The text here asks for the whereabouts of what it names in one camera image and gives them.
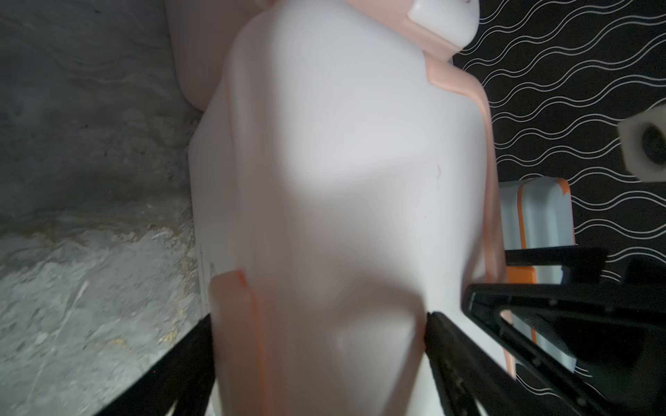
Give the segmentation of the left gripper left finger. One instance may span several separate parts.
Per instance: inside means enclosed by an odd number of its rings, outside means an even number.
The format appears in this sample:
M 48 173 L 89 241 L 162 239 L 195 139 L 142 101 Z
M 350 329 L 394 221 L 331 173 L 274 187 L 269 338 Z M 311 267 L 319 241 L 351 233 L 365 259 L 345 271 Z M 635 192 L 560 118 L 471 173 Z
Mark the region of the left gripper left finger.
M 204 415 L 215 370 L 211 317 L 206 315 L 161 360 L 100 415 Z

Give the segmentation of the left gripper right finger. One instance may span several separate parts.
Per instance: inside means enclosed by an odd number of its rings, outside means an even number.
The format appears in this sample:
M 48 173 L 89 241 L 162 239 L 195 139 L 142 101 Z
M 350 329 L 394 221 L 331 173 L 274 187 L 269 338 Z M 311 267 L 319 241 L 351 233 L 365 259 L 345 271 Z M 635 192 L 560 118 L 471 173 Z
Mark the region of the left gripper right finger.
M 528 392 L 442 312 L 429 312 L 425 353 L 446 415 L 565 415 Z

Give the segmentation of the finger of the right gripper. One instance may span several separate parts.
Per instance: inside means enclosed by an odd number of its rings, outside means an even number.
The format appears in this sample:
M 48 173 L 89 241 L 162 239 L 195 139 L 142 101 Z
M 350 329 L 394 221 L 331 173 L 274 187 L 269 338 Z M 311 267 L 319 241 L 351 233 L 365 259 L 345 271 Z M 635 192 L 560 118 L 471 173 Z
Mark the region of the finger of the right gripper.
M 560 265 L 561 284 L 471 284 L 462 311 L 578 415 L 665 413 L 665 267 L 630 261 L 605 283 L 603 248 L 507 251 Z

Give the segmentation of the light blue first aid box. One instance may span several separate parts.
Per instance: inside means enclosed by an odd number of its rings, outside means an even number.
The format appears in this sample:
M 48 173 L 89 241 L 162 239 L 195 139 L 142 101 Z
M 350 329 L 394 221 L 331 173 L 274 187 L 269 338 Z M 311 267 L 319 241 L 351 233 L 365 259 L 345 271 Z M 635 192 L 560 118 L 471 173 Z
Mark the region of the light blue first aid box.
M 572 199 L 564 179 L 541 177 L 499 184 L 501 221 L 507 251 L 575 244 Z M 565 274 L 560 265 L 507 268 L 511 284 L 561 284 Z M 506 313 L 515 329 L 544 349 L 566 369 L 574 371 L 576 359 L 543 336 L 545 330 Z

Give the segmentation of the white first aid box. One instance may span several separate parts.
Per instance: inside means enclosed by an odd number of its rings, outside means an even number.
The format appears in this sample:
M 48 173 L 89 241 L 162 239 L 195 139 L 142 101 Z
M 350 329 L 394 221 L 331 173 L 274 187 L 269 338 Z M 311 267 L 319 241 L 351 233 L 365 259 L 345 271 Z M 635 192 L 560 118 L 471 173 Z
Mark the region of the white first aid box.
M 425 355 L 506 278 L 475 1 L 244 2 L 189 146 L 225 415 L 439 415 Z

